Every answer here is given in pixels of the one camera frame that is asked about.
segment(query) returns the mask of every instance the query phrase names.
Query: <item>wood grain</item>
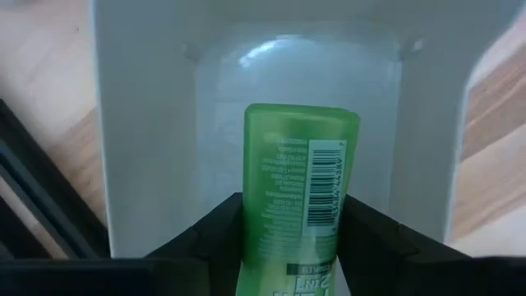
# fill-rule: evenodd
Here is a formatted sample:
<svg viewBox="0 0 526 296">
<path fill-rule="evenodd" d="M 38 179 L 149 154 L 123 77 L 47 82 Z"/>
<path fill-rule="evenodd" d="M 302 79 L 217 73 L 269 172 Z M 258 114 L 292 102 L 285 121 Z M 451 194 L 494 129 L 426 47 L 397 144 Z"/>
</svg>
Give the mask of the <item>wood grain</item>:
<svg viewBox="0 0 526 296">
<path fill-rule="evenodd" d="M 45 150 L 95 107 L 88 2 L 0 7 L 0 97 Z"/>
<path fill-rule="evenodd" d="M 484 53 L 473 70 L 468 86 L 472 88 L 495 71 L 526 44 L 526 12 Z"/>
<path fill-rule="evenodd" d="M 526 123 L 526 46 L 469 93 L 462 160 Z"/>
<path fill-rule="evenodd" d="M 453 239 L 526 205 L 526 125 L 465 160 L 458 175 Z"/>
<path fill-rule="evenodd" d="M 483 225 L 470 235 L 457 239 L 450 246 L 474 257 L 526 257 L 524 217 L 526 217 L 526 206 L 521 206 Z"/>
<path fill-rule="evenodd" d="M 91 110 L 48 154 L 64 177 L 106 224 L 102 160 L 97 113 Z"/>
</svg>

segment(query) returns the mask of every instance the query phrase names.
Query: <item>plastic bottle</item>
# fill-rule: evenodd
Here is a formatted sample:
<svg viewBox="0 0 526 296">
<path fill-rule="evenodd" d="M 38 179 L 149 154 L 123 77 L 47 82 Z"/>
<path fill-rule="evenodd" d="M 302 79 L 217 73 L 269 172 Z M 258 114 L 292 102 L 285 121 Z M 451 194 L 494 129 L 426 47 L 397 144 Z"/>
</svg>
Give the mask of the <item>plastic bottle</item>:
<svg viewBox="0 0 526 296">
<path fill-rule="evenodd" d="M 332 296 L 339 215 L 360 119 L 344 109 L 245 111 L 238 296 Z"/>
</svg>

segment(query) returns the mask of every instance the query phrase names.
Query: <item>black plastic holder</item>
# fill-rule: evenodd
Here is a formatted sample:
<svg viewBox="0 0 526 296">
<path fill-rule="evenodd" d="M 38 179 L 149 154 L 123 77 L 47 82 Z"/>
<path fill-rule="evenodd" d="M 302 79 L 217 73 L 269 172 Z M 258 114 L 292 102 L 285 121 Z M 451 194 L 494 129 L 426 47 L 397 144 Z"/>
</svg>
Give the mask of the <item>black plastic holder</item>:
<svg viewBox="0 0 526 296">
<path fill-rule="evenodd" d="M 0 217 L 0 259 L 51 258 L 2 197 Z"/>
<path fill-rule="evenodd" d="M 0 176 L 69 258 L 110 257 L 107 229 L 1 99 Z"/>
</svg>

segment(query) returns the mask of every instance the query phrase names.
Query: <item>white box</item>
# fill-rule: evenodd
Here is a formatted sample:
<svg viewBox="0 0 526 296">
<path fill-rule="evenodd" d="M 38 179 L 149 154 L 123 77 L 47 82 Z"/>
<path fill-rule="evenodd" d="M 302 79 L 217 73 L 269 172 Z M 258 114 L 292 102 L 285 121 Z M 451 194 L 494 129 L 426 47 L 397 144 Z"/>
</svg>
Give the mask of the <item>white box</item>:
<svg viewBox="0 0 526 296">
<path fill-rule="evenodd" d="M 94 0 L 113 256 L 241 191 L 253 102 L 358 112 L 350 194 L 443 240 L 466 83 L 523 2 Z"/>
</svg>

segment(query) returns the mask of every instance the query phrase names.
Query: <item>barcode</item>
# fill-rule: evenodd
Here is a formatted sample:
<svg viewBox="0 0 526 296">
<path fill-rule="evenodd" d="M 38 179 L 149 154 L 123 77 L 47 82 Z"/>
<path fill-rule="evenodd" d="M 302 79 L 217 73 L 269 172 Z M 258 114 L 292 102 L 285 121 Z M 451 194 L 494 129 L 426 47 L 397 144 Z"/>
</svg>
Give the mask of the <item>barcode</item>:
<svg viewBox="0 0 526 296">
<path fill-rule="evenodd" d="M 309 141 L 304 236 L 336 234 L 346 145 L 341 140 Z"/>
</svg>

